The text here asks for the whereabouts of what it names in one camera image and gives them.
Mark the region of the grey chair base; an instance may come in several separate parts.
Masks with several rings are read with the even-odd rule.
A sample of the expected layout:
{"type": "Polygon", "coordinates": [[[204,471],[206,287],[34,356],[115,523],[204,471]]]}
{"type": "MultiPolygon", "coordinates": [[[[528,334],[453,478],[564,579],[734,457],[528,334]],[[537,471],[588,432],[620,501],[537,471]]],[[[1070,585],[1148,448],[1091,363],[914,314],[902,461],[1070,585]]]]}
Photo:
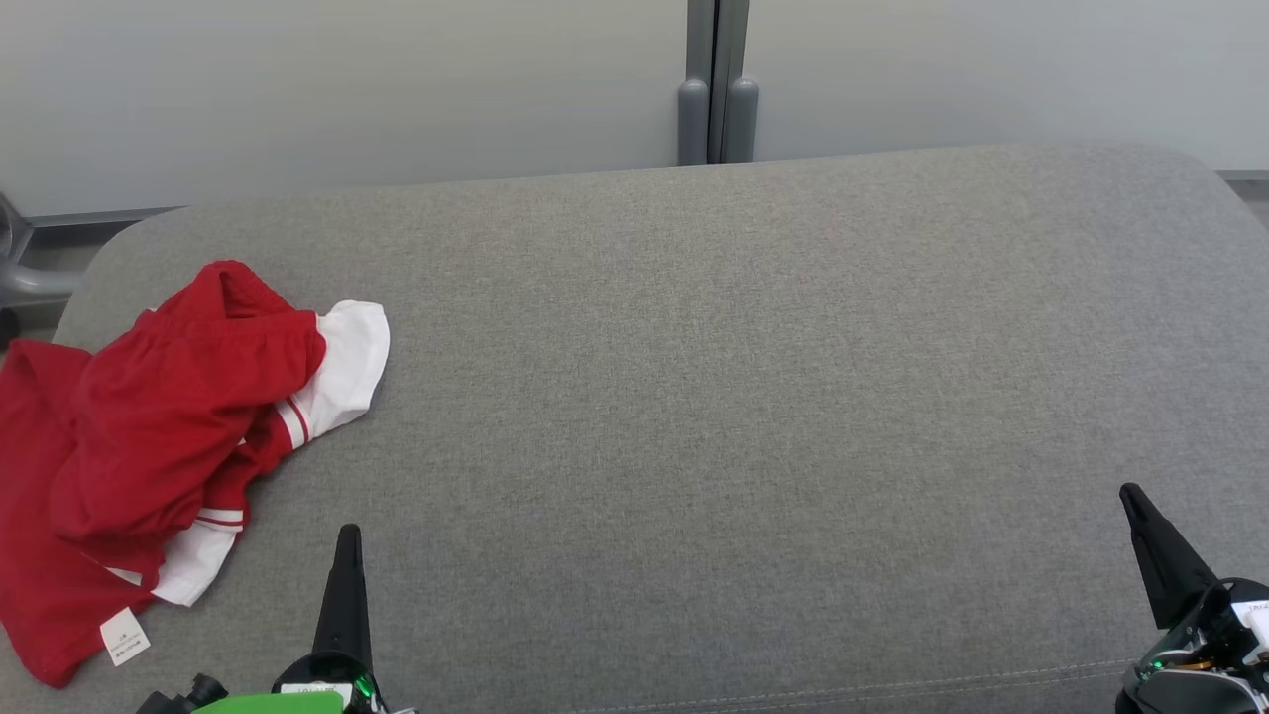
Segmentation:
{"type": "Polygon", "coordinates": [[[61,301],[80,287],[82,271],[41,270],[22,263],[36,230],[0,191],[0,353],[20,335],[19,306],[61,301]]]}

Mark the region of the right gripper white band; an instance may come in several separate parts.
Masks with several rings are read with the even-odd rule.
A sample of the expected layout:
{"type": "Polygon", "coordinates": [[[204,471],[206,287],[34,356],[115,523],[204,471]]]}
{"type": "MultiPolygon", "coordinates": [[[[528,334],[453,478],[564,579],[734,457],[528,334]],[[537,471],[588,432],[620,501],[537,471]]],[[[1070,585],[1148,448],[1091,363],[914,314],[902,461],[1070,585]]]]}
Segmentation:
{"type": "Polygon", "coordinates": [[[1169,630],[1129,665],[1118,714],[1269,714],[1269,586],[1217,582],[1140,484],[1119,488],[1154,623],[1169,630]]]}

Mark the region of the red shorts with white stripe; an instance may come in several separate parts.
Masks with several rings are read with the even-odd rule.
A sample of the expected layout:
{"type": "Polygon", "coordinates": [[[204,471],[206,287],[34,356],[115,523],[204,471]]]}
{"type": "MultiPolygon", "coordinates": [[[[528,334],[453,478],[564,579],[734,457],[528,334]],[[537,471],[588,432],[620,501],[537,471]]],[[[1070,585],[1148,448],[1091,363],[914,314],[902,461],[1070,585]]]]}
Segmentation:
{"type": "Polygon", "coordinates": [[[69,542],[162,539],[190,526],[209,478],[263,410],[326,351],[244,263],[212,263],[91,356],[71,398],[75,458],[51,492],[69,542]]]}

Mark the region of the red shirt with white sleeves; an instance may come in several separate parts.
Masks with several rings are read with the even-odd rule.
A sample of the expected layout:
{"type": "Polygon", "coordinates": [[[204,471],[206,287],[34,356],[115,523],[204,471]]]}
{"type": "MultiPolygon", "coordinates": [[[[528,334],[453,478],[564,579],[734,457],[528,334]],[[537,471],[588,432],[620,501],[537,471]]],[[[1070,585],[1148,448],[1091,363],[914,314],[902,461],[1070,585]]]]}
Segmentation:
{"type": "Polygon", "coordinates": [[[65,687],[98,651],[143,651],[135,616],[155,599],[192,606],[247,526],[247,487],[305,443],[365,413],[387,356],[381,304],[317,316],[326,351],[305,386],[263,410],[203,493],[190,526],[162,539],[69,542],[51,492],[75,458],[71,398],[95,353],[19,340],[0,367],[0,626],[28,673],[65,687]]]}

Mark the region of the grey partition post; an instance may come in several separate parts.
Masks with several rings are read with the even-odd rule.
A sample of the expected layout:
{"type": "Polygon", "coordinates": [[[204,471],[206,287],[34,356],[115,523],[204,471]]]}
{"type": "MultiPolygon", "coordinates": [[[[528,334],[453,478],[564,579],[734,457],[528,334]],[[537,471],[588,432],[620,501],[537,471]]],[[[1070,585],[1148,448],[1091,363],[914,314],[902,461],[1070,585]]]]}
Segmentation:
{"type": "Polygon", "coordinates": [[[744,70],[750,0],[717,0],[713,80],[709,110],[712,164],[749,164],[755,159],[758,82],[744,70]]]}
{"type": "Polygon", "coordinates": [[[685,79],[676,90],[678,166],[709,164],[716,0],[687,0],[685,79]]]}

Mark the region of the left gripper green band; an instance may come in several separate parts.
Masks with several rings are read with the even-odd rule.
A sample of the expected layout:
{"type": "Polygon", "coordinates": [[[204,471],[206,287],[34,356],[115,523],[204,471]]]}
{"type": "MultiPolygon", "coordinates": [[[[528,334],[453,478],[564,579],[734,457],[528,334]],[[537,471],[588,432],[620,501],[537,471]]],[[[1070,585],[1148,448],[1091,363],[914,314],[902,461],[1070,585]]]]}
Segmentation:
{"type": "Polygon", "coordinates": [[[230,695],[193,714],[390,714],[373,677],[362,531],[338,533],[312,654],[294,661],[268,694],[230,695]]]}

